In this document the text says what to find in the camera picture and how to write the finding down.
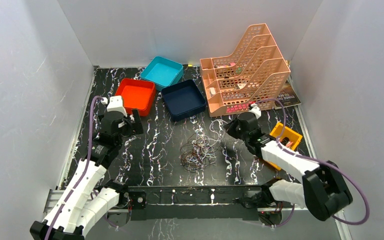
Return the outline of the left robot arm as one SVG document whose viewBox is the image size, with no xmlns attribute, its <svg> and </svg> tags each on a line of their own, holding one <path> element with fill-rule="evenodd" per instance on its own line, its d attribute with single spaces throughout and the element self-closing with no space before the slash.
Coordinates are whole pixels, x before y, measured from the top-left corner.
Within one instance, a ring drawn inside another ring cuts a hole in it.
<svg viewBox="0 0 384 240">
<path fill-rule="evenodd" d="M 89 135 L 88 152 L 78 164 L 70 183 L 42 221 L 34 221 L 30 234 L 35 240 L 83 240 L 91 228 L 112 207 L 129 203 L 127 187 L 111 180 L 90 200 L 96 184 L 104 176 L 123 145 L 123 138 L 144 132 L 137 109 L 124 115 L 109 111 L 99 116 L 100 129 Z"/>
</svg>

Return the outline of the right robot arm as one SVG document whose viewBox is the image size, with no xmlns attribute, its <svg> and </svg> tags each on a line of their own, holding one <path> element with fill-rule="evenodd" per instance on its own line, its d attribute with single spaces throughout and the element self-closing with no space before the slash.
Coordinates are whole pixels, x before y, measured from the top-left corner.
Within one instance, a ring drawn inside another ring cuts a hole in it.
<svg viewBox="0 0 384 240">
<path fill-rule="evenodd" d="M 257 206 L 275 207 L 288 202 L 304 207 L 318 220 L 325 221 L 353 202 L 343 176 L 328 161 L 320 165 L 305 156 L 279 146 L 276 139 L 262 132 L 257 116 L 252 112 L 239 114 L 223 126 L 225 132 L 245 143 L 248 151 L 262 160 L 278 165 L 297 181 L 274 178 L 261 186 L 252 197 L 244 197 L 242 205 L 254 201 Z"/>
</svg>

